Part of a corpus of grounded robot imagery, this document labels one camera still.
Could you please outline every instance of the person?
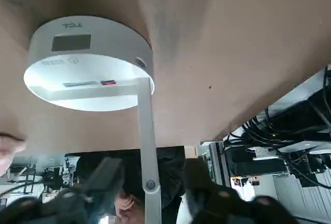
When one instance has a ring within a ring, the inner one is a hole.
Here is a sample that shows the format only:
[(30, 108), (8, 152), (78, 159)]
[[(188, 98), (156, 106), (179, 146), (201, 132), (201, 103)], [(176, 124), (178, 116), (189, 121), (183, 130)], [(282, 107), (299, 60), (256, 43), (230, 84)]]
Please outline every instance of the person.
[[(116, 223), (143, 224), (145, 191), (142, 187), (140, 151), (107, 151), (77, 155), (80, 156), (76, 168), (79, 183), (84, 183), (105, 157), (123, 160), (125, 167), (123, 188), (114, 202), (114, 209), (110, 210), (108, 214), (117, 216)], [(185, 193), (183, 186), (184, 147), (158, 148), (157, 159), (161, 186), (162, 223), (176, 223), (181, 202), (180, 196)]]

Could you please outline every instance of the wooden surface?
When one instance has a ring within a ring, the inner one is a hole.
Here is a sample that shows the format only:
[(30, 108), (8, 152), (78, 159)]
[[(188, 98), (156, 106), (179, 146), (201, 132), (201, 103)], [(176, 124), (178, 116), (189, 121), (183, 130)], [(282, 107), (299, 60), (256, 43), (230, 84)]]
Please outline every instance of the wooden surface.
[(109, 18), (150, 42), (158, 146), (222, 135), (331, 60), (330, 0), (0, 0), (0, 13), (0, 130), (26, 153), (139, 147), (135, 108), (79, 112), (26, 89), (29, 39), (58, 17)]

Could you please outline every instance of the red label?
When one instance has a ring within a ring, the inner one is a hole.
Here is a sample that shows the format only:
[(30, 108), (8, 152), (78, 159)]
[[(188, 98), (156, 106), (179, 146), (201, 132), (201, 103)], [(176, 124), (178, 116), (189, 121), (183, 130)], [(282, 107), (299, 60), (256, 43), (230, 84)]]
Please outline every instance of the red label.
[(115, 80), (101, 81), (100, 83), (101, 83), (102, 85), (112, 85), (112, 84), (116, 84)]

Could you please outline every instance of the label sticker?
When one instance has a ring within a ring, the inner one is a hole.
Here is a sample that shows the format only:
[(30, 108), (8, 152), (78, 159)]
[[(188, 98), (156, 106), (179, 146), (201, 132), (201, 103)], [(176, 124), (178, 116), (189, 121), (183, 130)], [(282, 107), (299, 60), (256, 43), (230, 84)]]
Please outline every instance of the label sticker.
[(78, 87), (78, 86), (86, 86), (86, 85), (96, 85), (98, 82), (96, 81), (88, 81), (88, 82), (79, 82), (79, 83), (64, 83), (64, 87)]
[(56, 59), (56, 60), (41, 61), (41, 63), (45, 66), (47, 66), (47, 65), (62, 65), (62, 64), (64, 64), (64, 61), (62, 59)]
[(116, 84), (115, 80), (100, 81), (102, 85), (112, 85)]

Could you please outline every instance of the round lamp head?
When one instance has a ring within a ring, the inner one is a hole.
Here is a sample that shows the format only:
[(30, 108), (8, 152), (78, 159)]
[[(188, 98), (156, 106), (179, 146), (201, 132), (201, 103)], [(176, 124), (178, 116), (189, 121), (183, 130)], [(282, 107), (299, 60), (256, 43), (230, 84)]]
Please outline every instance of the round lamp head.
[(24, 74), (27, 88), (39, 98), (83, 111), (136, 106), (139, 78), (150, 78), (153, 93), (153, 53), (146, 40), (120, 23), (90, 16), (41, 26)]

